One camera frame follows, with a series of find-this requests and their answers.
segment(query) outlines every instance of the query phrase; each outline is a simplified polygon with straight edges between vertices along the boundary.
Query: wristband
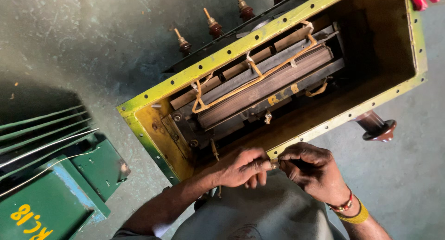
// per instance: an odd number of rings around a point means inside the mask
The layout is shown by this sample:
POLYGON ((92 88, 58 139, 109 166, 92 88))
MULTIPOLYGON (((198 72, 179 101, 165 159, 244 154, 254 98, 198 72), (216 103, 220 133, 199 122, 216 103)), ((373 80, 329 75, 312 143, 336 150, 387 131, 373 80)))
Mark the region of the wristband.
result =
POLYGON ((349 200, 348 200, 348 202, 346 202, 345 204, 343 204, 343 205, 340 205, 340 206, 334 206, 334 205, 331 205, 331 204, 329 204, 329 203, 326 203, 328 206, 329 206, 329 208, 331 208, 331 210, 333 210, 334 212, 345 212, 345 211, 347 211, 350 207, 351 207, 351 205, 353 204, 353 192, 351 191, 351 189, 349 189, 349 192, 351 193, 350 195, 349 195, 349 200))
POLYGON ((337 214, 338 218, 340 218, 341 220, 348 222, 350 224, 361 224, 362 222, 364 222, 368 218, 369 212, 365 208, 365 206, 362 204, 362 202, 360 201, 360 199, 358 197, 357 197, 357 200, 359 200, 359 204, 360 204, 359 214, 357 214, 355 216, 344 216, 344 215, 340 214, 339 212, 335 212, 335 214, 337 214))

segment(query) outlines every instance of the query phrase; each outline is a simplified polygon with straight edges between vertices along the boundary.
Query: nut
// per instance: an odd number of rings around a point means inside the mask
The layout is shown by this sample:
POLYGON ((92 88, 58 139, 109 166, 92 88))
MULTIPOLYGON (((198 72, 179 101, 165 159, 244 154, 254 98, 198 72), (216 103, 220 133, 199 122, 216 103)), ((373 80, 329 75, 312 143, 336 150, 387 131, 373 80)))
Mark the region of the nut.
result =
POLYGON ((196 139, 193 139, 192 141, 190 141, 189 145, 192 147, 197 147, 198 141, 196 139))

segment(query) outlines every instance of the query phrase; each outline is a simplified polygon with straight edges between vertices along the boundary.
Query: red thread bracelet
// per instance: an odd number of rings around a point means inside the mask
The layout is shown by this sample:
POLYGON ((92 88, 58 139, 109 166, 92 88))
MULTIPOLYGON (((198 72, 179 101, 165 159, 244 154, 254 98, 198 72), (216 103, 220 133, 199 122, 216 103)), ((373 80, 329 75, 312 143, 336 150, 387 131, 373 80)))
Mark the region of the red thread bracelet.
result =
POLYGON ((331 210, 333 210, 335 212, 345 212, 345 211, 347 211, 351 207, 351 205, 353 204, 353 192, 351 191, 351 189, 349 189, 349 191, 351 192, 351 194, 349 196, 348 202, 346 202, 345 204, 340 205, 340 206, 334 206, 334 205, 331 205, 329 203, 326 203, 326 204, 329 206, 329 208, 331 208, 331 210))

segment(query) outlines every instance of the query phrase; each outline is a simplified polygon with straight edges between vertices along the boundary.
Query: hand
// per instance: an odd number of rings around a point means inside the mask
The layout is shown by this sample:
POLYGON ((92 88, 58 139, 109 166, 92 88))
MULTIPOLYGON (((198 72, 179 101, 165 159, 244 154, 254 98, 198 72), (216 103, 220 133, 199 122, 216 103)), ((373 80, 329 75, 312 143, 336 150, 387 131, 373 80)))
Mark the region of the hand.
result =
POLYGON ((237 187, 242 184, 246 188, 255 189, 257 183, 266 185, 266 171, 271 170, 269 157, 261 148, 238 150, 221 158, 210 171, 214 173, 215 186, 237 187))
POLYGON ((278 160, 287 177, 318 201, 340 206, 349 200, 351 193, 329 150, 298 142, 278 160))

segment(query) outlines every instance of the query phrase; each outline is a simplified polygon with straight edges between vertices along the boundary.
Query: concrete floor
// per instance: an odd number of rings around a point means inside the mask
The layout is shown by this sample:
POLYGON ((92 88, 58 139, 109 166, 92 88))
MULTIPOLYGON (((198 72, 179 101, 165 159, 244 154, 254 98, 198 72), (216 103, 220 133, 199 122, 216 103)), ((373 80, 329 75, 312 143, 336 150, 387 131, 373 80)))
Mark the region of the concrete floor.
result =
MULTIPOLYGON (((257 13, 273 4, 246 1, 257 13)), ((106 203, 110 217, 84 227, 76 239, 109 239, 170 184, 114 107, 163 80, 159 72, 181 58, 171 26, 195 49, 211 40, 203 7, 226 31, 240 23, 236 0, 0 0, 0 122, 8 122, 10 110, 44 110, 41 98, 63 106, 77 96, 132 169, 106 203)), ((365 142, 363 130, 346 123, 311 141, 334 153, 346 182, 394 239, 445 235, 443 13, 443 5, 422 13, 429 81, 375 108, 397 120, 394 140, 365 142)))

